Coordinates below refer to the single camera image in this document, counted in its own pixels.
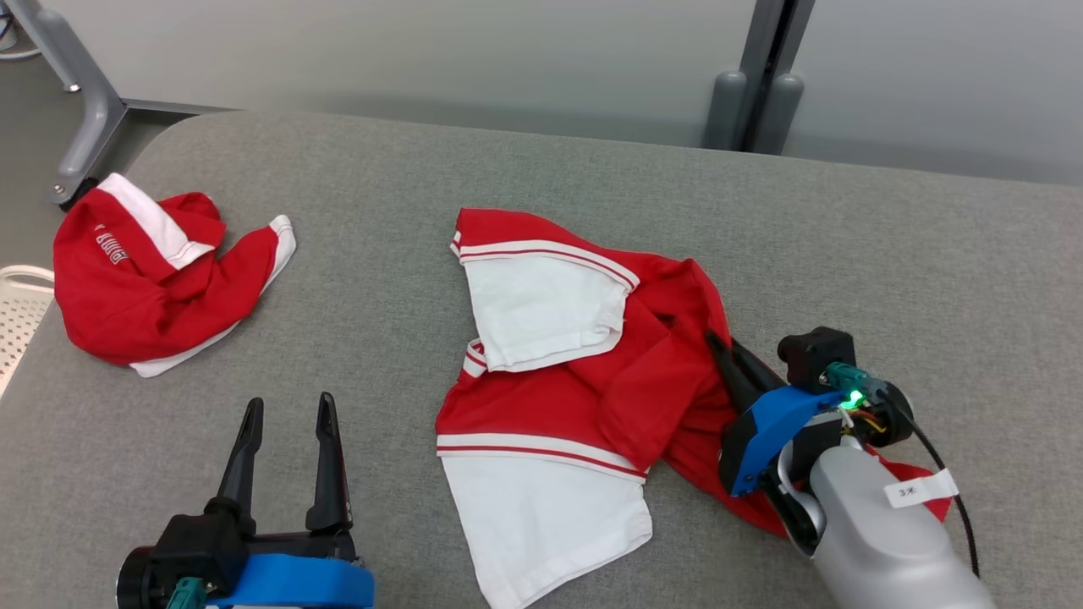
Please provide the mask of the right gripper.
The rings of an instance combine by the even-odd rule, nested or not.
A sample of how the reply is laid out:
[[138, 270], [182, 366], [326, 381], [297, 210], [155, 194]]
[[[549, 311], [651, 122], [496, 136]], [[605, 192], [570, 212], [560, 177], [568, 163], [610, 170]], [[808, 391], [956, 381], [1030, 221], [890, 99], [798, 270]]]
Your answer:
[[788, 385], [757, 355], [706, 331], [706, 344], [738, 419], [721, 441], [718, 478], [727, 497], [762, 498], [798, 550], [811, 555], [827, 531], [812, 490], [815, 462], [831, 448], [886, 448], [908, 439], [909, 409], [859, 393], [766, 393]]

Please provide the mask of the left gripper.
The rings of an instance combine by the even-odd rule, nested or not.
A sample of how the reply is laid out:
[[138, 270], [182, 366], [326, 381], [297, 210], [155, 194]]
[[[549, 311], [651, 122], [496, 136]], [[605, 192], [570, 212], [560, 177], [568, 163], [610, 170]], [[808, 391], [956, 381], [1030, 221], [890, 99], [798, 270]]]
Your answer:
[[[242, 535], [256, 533], [251, 498], [263, 419], [264, 402], [262, 398], [252, 398], [229, 452], [227, 467], [219, 490], [216, 497], [208, 502], [208, 510], [224, 509], [232, 515]], [[299, 557], [336, 558], [358, 567], [362, 557], [347, 531], [353, 524], [353, 516], [339, 417], [335, 397], [328, 391], [319, 396], [315, 436], [319, 448], [314, 501], [306, 513], [306, 529], [310, 532], [255, 535], [246, 541], [246, 547], [251, 555], [282, 552]], [[314, 535], [312, 532], [324, 533]], [[166, 584], [164, 576], [157, 574], [157, 569], [151, 565], [151, 545], [139, 546], [123, 559], [117, 579], [119, 608], [166, 608], [175, 585]]]

